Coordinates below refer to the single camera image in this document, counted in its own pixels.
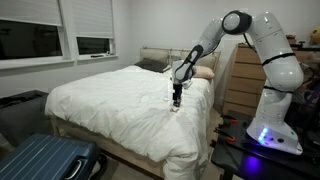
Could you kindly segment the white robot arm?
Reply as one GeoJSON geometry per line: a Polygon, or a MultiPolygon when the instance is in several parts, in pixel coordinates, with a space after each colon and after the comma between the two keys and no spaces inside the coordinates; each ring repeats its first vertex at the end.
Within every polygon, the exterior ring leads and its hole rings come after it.
{"type": "Polygon", "coordinates": [[[304,75],[279,21],[271,12],[252,16],[233,10],[222,18],[212,19],[187,57],[173,63],[173,105],[181,104],[183,83],[195,75],[196,62],[212,53],[226,34],[250,36],[266,75],[255,116],[246,133],[264,147],[302,154],[298,135],[284,119],[293,91],[302,85],[304,75]]]}

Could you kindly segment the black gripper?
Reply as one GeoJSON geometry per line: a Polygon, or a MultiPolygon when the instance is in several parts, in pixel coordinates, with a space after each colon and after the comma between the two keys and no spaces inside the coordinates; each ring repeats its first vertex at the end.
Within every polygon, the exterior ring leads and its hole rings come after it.
{"type": "Polygon", "coordinates": [[[174,84],[173,85],[173,97],[172,97],[172,100],[173,100],[173,106],[175,107],[180,107],[181,105],[181,94],[182,94],[182,85],[181,84],[174,84]]]}

